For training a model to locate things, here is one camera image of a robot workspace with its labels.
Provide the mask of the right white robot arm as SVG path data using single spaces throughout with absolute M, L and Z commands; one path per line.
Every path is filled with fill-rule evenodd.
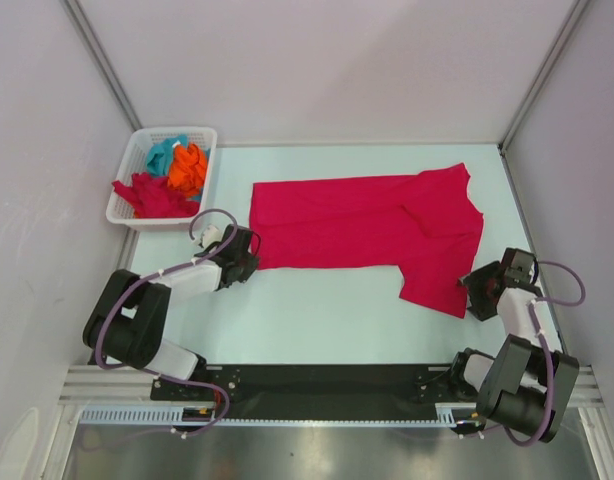
M 546 296 L 538 286 L 542 266 L 570 274 L 578 284 L 576 300 Z M 579 361 L 549 346 L 543 304 L 577 307 L 586 299 L 580 276 L 570 267 L 539 260 L 508 248 L 458 281 L 468 295 L 467 311 L 484 322 L 502 321 L 506 338 L 497 355 L 467 348 L 456 354 L 448 388 L 460 401 L 474 401 L 476 415 L 502 427 L 517 446 L 548 443 L 556 435 L 580 371 Z

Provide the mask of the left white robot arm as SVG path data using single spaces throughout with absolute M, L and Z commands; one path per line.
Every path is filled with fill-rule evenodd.
M 184 398 L 201 397 L 208 387 L 207 361 L 164 337 L 168 311 L 201 295 L 249 280 L 258 269 L 261 237 L 229 225 L 208 228 L 201 251 L 188 263 L 142 277 L 126 269 L 112 273 L 83 330 L 94 360 L 156 373 L 173 380 Z

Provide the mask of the white plastic laundry basket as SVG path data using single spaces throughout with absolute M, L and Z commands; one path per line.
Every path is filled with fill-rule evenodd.
M 148 171 L 148 153 L 153 146 L 168 140 L 171 144 L 174 144 L 174 139 L 178 140 L 181 136 L 186 137 L 189 144 L 197 145 L 203 152 L 207 153 L 208 157 L 207 177 L 205 185 L 201 189 L 199 205 L 196 210 L 189 215 L 177 217 L 139 218 L 133 206 L 113 191 L 106 209 L 106 217 L 110 223 L 125 225 L 136 231 L 181 230 L 187 227 L 196 214 L 206 208 L 208 203 L 206 198 L 212 189 L 210 183 L 215 170 L 213 163 L 216 158 L 218 140 L 217 132 L 210 127 L 151 127 L 135 131 L 130 136 L 125 148 L 116 180 L 123 185 L 130 186 L 133 183 L 132 176 L 134 174 L 143 174 Z

